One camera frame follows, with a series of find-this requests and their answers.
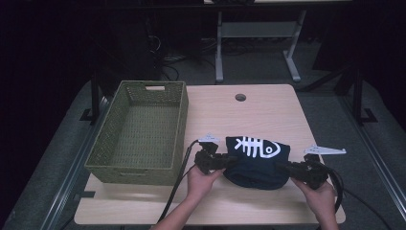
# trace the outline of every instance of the fabric pouch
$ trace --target fabric pouch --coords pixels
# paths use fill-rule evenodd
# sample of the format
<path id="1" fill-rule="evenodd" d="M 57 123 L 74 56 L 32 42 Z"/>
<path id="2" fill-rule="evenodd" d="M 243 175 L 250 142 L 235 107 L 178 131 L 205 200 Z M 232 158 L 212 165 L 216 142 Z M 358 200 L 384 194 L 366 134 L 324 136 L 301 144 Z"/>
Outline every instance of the fabric pouch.
<path id="1" fill-rule="evenodd" d="M 238 158 L 223 174 L 244 188 L 276 190 L 289 179 L 289 174 L 277 171 L 275 163 L 287 164 L 290 147 L 277 142 L 245 136 L 226 137 L 227 151 Z"/>

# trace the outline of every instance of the table leg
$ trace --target table leg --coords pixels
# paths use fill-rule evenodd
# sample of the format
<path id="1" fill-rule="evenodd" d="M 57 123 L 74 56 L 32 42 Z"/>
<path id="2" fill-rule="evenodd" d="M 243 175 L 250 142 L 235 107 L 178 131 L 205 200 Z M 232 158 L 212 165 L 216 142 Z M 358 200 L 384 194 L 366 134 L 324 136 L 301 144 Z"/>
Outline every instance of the table leg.
<path id="1" fill-rule="evenodd" d="M 293 81 L 301 81 L 298 69 L 296 68 L 295 62 L 293 61 L 293 53 L 295 52 L 296 44 L 298 43 L 299 35 L 301 34 L 302 26 L 305 20 L 306 11 L 301 11 L 299 15 L 298 22 L 296 23 L 295 32 L 292 36 L 292 44 L 290 45 L 289 50 L 283 51 L 284 59 L 286 60 L 287 67 L 289 68 L 290 75 L 292 76 Z"/>
<path id="2" fill-rule="evenodd" d="M 217 22 L 217 52 L 215 53 L 215 81 L 223 82 L 223 60 L 221 59 L 221 11 Z"/>

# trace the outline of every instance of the wooden tabletop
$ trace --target wooden tabletop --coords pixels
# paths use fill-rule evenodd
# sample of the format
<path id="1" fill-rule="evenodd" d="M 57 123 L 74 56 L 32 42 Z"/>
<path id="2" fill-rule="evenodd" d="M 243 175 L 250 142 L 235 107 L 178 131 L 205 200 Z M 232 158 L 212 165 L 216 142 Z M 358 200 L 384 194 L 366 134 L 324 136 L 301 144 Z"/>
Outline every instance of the wooden tabletop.
<path id="1" fill-rule="evenodd" d="M 287 84 L 188 86 L 189 112 L 185 151 L 192 141 L 211 133 L 220 139 L 217 152 L 227 152 L 226 136 L 249 136 L 287 144 L 289 160 L 304 160 L 304 150 L 316 144 L 292 86 Z M 236 94 L 244 94 L 239 102 Z M 192 149 L 186 169 L 199 145 Z M 171 186 L 103 184 L 90 175 L 75 215 L 78 224 L 154 224 L 160 217 Z M 169 209 L 186 196 L 184 179 Z M 336 214 L 339 223 L 346 216 Z M 189 218 L 189 225 L 250 225 L 317 223 L 302 192 L 289 180 L 275 191 L 241 188 L 224 176 Z"/>

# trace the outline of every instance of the wicker basket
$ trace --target wicker basket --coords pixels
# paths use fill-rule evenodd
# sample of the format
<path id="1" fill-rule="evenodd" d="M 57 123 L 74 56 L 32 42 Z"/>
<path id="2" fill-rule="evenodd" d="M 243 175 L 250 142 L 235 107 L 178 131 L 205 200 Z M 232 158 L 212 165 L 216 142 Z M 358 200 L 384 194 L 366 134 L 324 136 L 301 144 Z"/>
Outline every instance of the wicker basket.
<path id="1" fill-rule="evenodd" d="M 122 81 L 85 168 L 104 183 L 173 185 L 188 105 L 184 82 Z"/>

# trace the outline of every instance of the fish skeleton print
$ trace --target fish skeleton print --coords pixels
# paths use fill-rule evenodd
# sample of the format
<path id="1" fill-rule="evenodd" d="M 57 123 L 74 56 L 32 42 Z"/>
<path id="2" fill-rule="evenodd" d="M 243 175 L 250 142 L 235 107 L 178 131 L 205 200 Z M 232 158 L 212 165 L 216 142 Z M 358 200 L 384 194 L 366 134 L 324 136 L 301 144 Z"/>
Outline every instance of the fish skeleton print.
<path id="1" fill-rule="evenodd" d="M 258 150 L 259 157 L 261 158 L 271 158 L 281 152 L 281 147 L 276 142 L 266 141 L 265 144 L 269 145 L 264 145 L 262 139 L 245 136 L 241 137 L 241 139 L 236 138 L 236 141 L 235 149 L 238 150 L 238 148 L 242 147 L 242 152 L 247 153 L 247 156 L 251 156 L 252 153 L 253 158 L 257 157 Z"/>

